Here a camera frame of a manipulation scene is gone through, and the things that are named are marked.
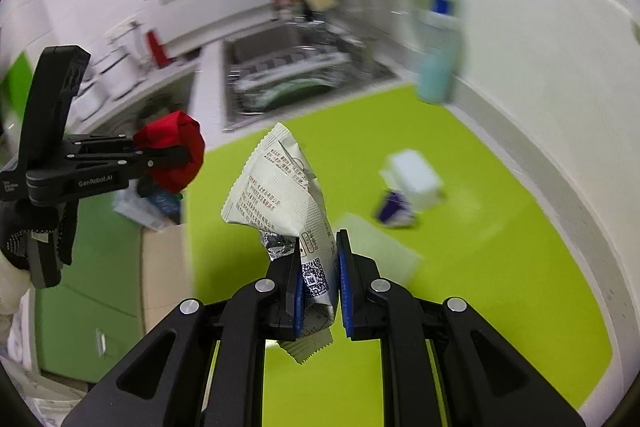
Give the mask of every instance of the metal bolt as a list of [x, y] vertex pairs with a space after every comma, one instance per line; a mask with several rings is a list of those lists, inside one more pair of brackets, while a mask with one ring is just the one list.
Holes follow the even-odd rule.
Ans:
[[386, 279], [375, 279], [371, 281], [371, 289], [377, 293], [388, 292], [391, 289], [391, 283]]
[[274, 283], [271, 279], [260, 279], [257, 283], [255, 283], [255, 289], [260, 293], [267, 293], [273, 290], [276, 287], [276, 283]]
[[463, 312], [466, 310], [466, 301], [460, 297], [453, 297], [447, 301], [447, 307], [452, 312]]
[[188, 301], [183, 301], [180, 304], [180, 311], [184, 315], [191, 315], [192, 313], [195, 313], [196, 311], [198, 311], [199, 307], [200, 307], [200, 303], [198, 301], [189, 299]]

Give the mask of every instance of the red object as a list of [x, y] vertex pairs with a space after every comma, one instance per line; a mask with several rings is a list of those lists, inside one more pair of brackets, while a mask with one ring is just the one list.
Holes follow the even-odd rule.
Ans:
[[156, 65], [158, 65], [158, 68], [162, 69], [171, 64], [171, 60], [166, 56], [162, 44], [158, 42], [158, 37], [156, 37], [155, 31], [151, 30], [146, 33], [146, 41], [149, 44], [149, 49], [151, 50], [151, 54], [154, 56], [154, 61], [156, 62]]
[[162, 149], [182, 145], [191, 161], [175, 169], [150, 168], [149, 174], [162, 188], [177, 194], [196, 177], [204, 162], [204, 140], [200, 124], [182, 111], [175, 111], [140, 129], [133, 137], [138, 147]]

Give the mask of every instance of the snack wrapper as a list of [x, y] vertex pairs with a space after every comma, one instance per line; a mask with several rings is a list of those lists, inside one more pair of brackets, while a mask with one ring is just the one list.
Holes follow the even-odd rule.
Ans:
[[331, 344], [328, 328], [334, 323], [338, 303], [337, 247], [318, 179], [283, 124], [262, 139], [245, 163], [226, 199], [222, 218], [260, 230], [272, 260], [290, 255], [287, 243], [300, 238], [303, 332], [295, 342], [280, 345], [302, 363]]

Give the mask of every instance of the qr code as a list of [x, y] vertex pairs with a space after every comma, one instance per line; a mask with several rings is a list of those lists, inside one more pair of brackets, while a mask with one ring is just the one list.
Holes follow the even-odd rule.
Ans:
[[302, 278], [305, 280], [305, 297], [318, 297], [329, 291], [322, 263], [314, 259], [311, 263], [302, 265]]

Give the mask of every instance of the cabinet handle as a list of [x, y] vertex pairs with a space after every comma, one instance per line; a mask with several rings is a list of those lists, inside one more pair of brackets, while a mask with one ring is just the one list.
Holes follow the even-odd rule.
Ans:
[[95, 330], [95, 347], [98, 351], [98, 356], [103, 358], [107, 353], [107, 337], [100, 330]]

